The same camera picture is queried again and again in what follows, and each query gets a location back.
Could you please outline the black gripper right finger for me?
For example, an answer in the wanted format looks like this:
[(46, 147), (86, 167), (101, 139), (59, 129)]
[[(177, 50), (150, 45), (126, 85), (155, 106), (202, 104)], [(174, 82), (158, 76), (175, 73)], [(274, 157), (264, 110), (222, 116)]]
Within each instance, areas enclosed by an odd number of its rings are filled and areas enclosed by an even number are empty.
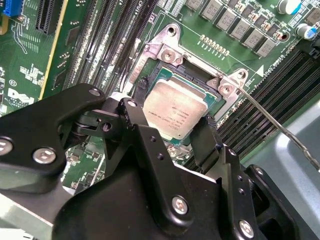
[(195, 164), (219, 185), (219, 231), (224, 240), (300, 240), (300, 217), (268, 174), (246, 168), (223, 144), (211, 120), (201, 117), (191, 132)]

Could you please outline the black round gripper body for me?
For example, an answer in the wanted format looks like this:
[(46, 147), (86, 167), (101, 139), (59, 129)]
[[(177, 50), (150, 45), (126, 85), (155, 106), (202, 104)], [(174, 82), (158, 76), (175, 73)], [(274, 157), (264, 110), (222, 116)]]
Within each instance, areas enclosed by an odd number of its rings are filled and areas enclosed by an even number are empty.
[(187, 229), (159, 226), (135, 165), (76, 194), (0, 192), (0, 217), (38, 240), (230, 240), (233, 228), (220, 181), (177, 166), (194, 219)]

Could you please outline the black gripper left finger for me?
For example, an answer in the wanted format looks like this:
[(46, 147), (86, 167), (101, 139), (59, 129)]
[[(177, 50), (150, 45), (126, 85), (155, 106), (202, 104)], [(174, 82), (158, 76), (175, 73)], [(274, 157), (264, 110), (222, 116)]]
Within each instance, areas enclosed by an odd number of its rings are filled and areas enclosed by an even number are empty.
[(115, 101), (87, 83), (68, 88), (0, 119), (0, 192), (44, 194), (61, 184), (66, 151), (88, 136), (103, 139), (104, 179), (134, 165), (160, 227), (187, 229), (194, 221), (188, 193), (157, 129), (140, 104)]

